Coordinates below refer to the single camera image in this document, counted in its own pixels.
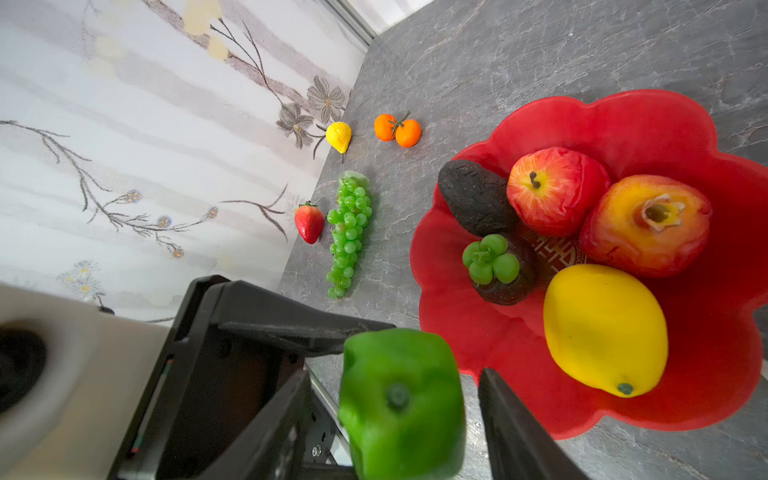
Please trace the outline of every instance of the gray stone surface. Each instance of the gray stone surface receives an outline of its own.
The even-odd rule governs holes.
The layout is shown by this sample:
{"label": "gray stone surface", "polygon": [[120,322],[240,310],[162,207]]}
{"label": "gray stone surface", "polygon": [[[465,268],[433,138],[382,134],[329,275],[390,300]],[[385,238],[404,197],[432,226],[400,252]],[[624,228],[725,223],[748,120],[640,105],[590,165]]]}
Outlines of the gray stone surface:
{"label": "gray stone surface", "polygon": [[[516,108],[567,95],[595,101],[635,88],[692,97],[712,115],[720,149],[768,161],[768,2],[765,0],[438,0],[374,41],[344,121],[353,142],[329,155],[313,200],[323,211],[346,168],[368,175],[376,197],[351,297],[326,298],[329,231],[296,243],[280,292],[322,310],[419,326],[419,286],[409,266],[413,231],[432,201],[442,164],[483,141]],[[410,110],[424,134],[413,148],[384,144],[376,115]],[[766,342],[768,309],[756,317]],[[341,359],[310,363],[338,396]],[[459,478],[490,478],[476,388]],[[603,419],[561,442],[594,479],[768,479],[768,382],[736,415],[708,429],[655,432]]]}

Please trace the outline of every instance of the red plate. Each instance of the red plate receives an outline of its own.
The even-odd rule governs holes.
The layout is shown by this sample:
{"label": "red plate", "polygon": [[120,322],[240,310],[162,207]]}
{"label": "red plate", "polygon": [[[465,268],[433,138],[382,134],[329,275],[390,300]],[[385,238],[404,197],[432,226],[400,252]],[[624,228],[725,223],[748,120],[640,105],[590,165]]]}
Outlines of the red plate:
{"label": "red plate", "polygon": [[[411,244],[422,329],[443,336],[460,370],[475,381],[483,367],[496,369],[556,439],[586,432],[603,415],[668,431],[732,415],[760,380],[762,346],[752,313],[768,303],[768,168],[719,152],[714,123],[699,104],[656,90],[593,104],[566,97],[531,102],[455,159],[506,177],[521,156],[554,146],[602,162],[614,181],[664,175],[712,202],[710,239],[699,258],[671,278],[642,279],[667,318],[669,360],[659,385],[621,399],[563,373],[543,337],[545,285],[516,306],[483,301],[461,260],[464,247],[478,238],[458,225],[437,187]],[[574,239],[527,238],[552,272],[585,260]]]}

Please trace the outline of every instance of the avocado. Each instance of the avocado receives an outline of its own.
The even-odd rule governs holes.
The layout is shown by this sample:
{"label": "avocado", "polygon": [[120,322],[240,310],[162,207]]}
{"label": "avocado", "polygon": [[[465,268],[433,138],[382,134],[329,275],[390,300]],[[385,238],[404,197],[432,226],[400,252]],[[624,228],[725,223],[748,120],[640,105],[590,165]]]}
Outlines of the avocado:
{"label": "avocado", "polygon": [[507,200],[507,180],[473,161],[443,165],[437,187],[458,224],[472,235],[511,233],[520,222]]}
{"label": "avocado", "polygon": [[488,285],[480,285],[472,282],[483,300],[497,305],[515,305],[526,298],[536,286],[538,277],[538,265],[536,252],[525,240],[511,235],[504,235],[507,239],[507,252],[518,258],[520,272],[518,277],[510,283],[502,283],[493,277]]}

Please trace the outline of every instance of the yellow lemon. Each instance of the yellow lemon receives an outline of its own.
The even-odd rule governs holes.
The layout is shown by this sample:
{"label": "yellow lemon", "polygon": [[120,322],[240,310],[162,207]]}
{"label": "yellow lemon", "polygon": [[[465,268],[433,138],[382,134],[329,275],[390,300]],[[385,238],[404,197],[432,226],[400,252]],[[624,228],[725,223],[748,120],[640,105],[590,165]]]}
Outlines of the yellow lemon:
{"label": "yellow lemon", "polygon": [[340,154],[343,154],[349,148],[349,141],[352,140],[352,128],[342,121],[333,122],[331,125],[328,125],[326,139],[331,144],[331,147],[337,149]]}
{"label": "yellow lemon", "polygon": [[574,265],[554,276],[544,300],[549,353],[585,385],[629,398],[661,379],[667,323],[650,290],[628,273]]}

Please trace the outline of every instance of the apple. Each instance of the apple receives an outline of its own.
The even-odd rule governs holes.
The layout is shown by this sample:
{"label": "apple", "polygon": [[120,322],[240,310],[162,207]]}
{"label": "apple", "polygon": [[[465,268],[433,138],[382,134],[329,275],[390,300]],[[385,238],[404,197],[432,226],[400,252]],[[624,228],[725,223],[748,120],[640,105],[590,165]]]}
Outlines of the apple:
{"label": "apple", "polygon": [[588,257],[637,276],[661,278],[688,267],[707,244],[712,206],[697,189],[658,175],[614,184],[581,229]]}
{"label": "apple", "polygon": [[611,185],[596,160],[563,147],[545,148],[512,167],[507,198],[523,223],[546,237],[578,232],[587,212]]}

